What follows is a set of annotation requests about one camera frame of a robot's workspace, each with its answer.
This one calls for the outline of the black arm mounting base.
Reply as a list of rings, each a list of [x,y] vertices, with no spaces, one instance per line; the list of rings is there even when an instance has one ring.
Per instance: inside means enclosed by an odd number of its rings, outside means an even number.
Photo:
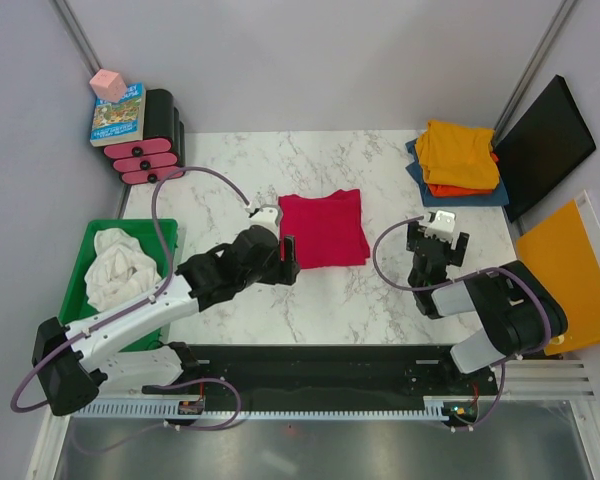
[[[175,393],[201,393],[213,406],[414,407],[427,396],[497,392],[483,368],[451,375],[442,345],[187,345]]]

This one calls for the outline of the crimson red t-shirt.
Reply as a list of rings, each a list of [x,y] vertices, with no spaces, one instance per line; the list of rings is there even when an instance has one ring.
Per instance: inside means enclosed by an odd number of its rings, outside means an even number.
[[[337,190],[322,198],[285,195],[278,205],[283,213],[281,234],[294,238],[302,269],[363,266],[370,257],[358,189]]]

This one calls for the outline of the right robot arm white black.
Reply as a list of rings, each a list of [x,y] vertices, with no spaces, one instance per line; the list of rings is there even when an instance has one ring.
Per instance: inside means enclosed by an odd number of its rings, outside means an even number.
[[[479,331],[451,347],[438,368],[438,381],[447,392],[463,392],[474,372],[505,359],[542,350],[550,340],[566,333],[563,308],[519,260],[463,280],[447,277],[449,266],[461,266],[469,235],[452,240],[451,226],[407,226],[406,250],[413,254],[407,278],[416,306],[436,320],[474,312]]]

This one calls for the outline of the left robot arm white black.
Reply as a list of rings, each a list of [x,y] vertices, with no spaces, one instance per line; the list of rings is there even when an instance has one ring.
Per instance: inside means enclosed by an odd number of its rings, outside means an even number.
[[[191,256],[151,293],[114,309],[62,325],[42,322],[36,333],[32,365],[51,412],[72,414],[95,400],[111,379],[108,360],[145,335],[189,315],[232,300],[255,283],[291,286],[300,266],[295,239],[278,238],[255,225],[231,243]]]

